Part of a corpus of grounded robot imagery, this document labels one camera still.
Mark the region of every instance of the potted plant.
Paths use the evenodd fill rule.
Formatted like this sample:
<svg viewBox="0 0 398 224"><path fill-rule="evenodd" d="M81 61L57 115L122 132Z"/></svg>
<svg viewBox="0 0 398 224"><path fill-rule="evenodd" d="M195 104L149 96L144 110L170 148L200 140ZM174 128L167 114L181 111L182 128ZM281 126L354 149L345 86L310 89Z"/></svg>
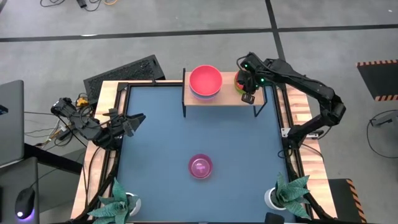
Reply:
<svg viewBox="0 0 398 224"><path fill-rule="evenodd" d="M268 207L274 210L287 209L298 217L310 218L301 205L301 203L309 203L307 199L303 198L303 195L309 193L304 188L309 177L307 175L286 184L284 176L279 172L275 187L267 190L264 195Z"/></svg>
<svg viewBox="0 0 398 224"><path fill-rule="evenodd" d="M89 212L89 215L98 217L94 224L125 224L129 216L135 215L141 208L141 199L132 193L126 193L119 182L114 179L112 188L113 197L98 197L103 207Z"/></svg>

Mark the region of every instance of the red bowl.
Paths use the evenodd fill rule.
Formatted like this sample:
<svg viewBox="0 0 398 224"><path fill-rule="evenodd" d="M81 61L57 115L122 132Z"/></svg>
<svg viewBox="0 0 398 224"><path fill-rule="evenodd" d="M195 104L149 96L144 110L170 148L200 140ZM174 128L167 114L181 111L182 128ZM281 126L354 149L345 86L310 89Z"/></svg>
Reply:
<svg viewBox="0 0 398 224"><path fill-rule="evenodd" d="M208 156L197 154L189 160L188 169L189 173L191 173L194 178L204 179L211 174L213 163Z"/></svg>
<svg viewBox="0 0 398 224"><path fill-rule="evenodd" d="M191 90L200 96L215 95L221 89L222 84L221 72L211 65L196 67L189 77Z"/></svg>

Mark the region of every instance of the small pink bowl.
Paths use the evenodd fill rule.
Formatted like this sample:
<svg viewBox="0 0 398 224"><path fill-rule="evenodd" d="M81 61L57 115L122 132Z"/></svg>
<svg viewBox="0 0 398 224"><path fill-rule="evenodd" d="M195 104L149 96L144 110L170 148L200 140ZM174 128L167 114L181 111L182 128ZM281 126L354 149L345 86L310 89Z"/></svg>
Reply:
<svg viewBox="0 0 398 224"><path fill-rule="evenodd" d="M213 163L211 159L204 154L194 155L188 163L189 173L194 178L205 179L211 174Z"/></svg>

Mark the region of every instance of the computer mouse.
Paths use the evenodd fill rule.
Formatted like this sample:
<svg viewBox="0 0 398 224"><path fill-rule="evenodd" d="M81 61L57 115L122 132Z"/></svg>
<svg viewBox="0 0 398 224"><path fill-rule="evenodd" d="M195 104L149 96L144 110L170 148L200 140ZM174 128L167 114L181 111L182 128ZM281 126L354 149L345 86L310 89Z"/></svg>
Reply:
<svg viewBox="0 0 398 224"><path fill-rule="evenodd" d="M15 214L19 219L27 218L33 211L35 202L35 191L28 187L21 190L15 201Z"/></svg>

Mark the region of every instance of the concrete floor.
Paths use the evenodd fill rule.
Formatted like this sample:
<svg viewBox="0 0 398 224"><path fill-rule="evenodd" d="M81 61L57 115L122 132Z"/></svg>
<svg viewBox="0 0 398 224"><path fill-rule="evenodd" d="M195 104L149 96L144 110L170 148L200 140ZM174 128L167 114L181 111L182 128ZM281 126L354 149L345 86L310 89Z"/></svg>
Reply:
<svg viewBox="0 0 398 224"><path fill-rule="evenodd" d="M278 0L272 6L278 27L398 24L396 0ZM271 27L264 0L120 0L91 13L80 10L75 1L42 8L39 1L8 0L0 12L0 38L248 27ZM320 141L328 177L353 179L368 222L396 223L398 165L371 152L365 128L374 114L397 109L398 103L376 103L355 63L398 58L398 29L284 32L280 38L294 69L333 87L347 106L341 124ZM151 54L156 54L167 79L180 79L183 67L191 70L204 63L235 71L235 60L249 51L262 58L278 57L270 32L1 42L0 83L23 79L25 110L49 112L58 98L76 98L83 92L83 79ZM318 112L314 99L310 107L313 114ZM51 128L55 122L26 115L25 130ZM370 139L379 152L398 156L397 134L387 124L371 129ZM42 140L25 139L31 144ZM81 149L73 141L53 152L73 157ZM40 182L40 207L61 204L42 212L41 223L68 220L78 177L59 172ZM46 199L56 198L57 192L45 182L63 183L56 188L63 192L56 203Z"/></svg>

